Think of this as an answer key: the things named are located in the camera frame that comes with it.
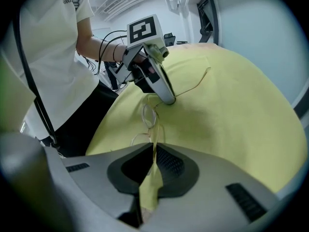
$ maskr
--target black vent slot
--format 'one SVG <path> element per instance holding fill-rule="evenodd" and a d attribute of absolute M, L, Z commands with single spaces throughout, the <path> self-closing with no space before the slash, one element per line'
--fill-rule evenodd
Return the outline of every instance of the black vent slot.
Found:
<path fill-rule="evenodd" d="M 225 188 L 232 195 L 250 222 L 259 219 L 267 212 L 241 184 L 235 183 Z"/>
<path fill-rule="evenodd" d="M 89 167 L 87 163 L 81 163 L 81 164 L 66 167 L 66 169 L 68 170 L 69 173 L 71 173 L 71 172 L 78 171 L 78 170 L 81 170 L 87 167 Z"/>

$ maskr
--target yellow table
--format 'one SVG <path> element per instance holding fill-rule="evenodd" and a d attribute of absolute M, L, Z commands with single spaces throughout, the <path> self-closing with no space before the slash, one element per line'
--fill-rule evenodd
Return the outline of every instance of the yellow table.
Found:
<path fill-rule="evenodd" d="M 307 158 L 303 128 L 288 101 L 250 61 L 213 44 L 169 48 L 163 62 L 177 97 L 158 105 L 159 142 L 213 154 L 239 166 L 273 192 L 297 173 Z M 130 84 L 101 122 L 88 155 L 128 147 L 147 132 L 141 109 L 147 102 Z M 160 100 L 149 96 L 151 104 Z M 135 143 L 146 142 L 139 139 Z"/>

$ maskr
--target shirt sleeve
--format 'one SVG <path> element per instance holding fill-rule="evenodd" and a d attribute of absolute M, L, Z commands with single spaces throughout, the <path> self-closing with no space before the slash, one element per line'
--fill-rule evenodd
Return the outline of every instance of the shirt sleeve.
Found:
<path fill-rule="evenodd" d="M 76 21 L 80 22 L 86 18 L 94 16 L 89 0 L 79 0 L 79 7 L 76 10 Z"/>

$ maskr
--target white t-shirt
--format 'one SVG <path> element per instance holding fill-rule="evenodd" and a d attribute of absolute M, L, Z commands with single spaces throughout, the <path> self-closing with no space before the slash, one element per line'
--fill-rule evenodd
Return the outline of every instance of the white t-shirt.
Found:
<path fill-rule="evenodd" d="M 98 85 L 98 78 L 74 56 L 77 22 L 93 16 L 93 12 L 89 0 L 80 0 L 76 11 L 68 0 L 28 0 L 20 16 L 23 49 L 43 104 L 57 130 Z M 2 42 L 1 53 L 26 84 L 12 25 Z M 38 139 L 48 137 L 34 104 L 25 119 Z"/>

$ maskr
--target wall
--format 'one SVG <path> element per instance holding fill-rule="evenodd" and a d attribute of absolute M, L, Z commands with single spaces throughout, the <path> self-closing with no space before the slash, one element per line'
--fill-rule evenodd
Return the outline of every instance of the wall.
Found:
<path fill-rule="evenodd" d="M 156 14 L 158 16 L 163 34 L 172 32 L 176 41 L 185 40 L 180 16 L 168 10 L 165 0 L 146 0 L 128 10 L 125 10 L 111 21 L 111 29 L 126 30 L 127 24 L 145 16 Z"/>
<path fill-rule="evenodd" d="M 217 0 L 219 45 L 259 67 L 292 104 L 309 78 L 309 46 L 281 0 Z"/>

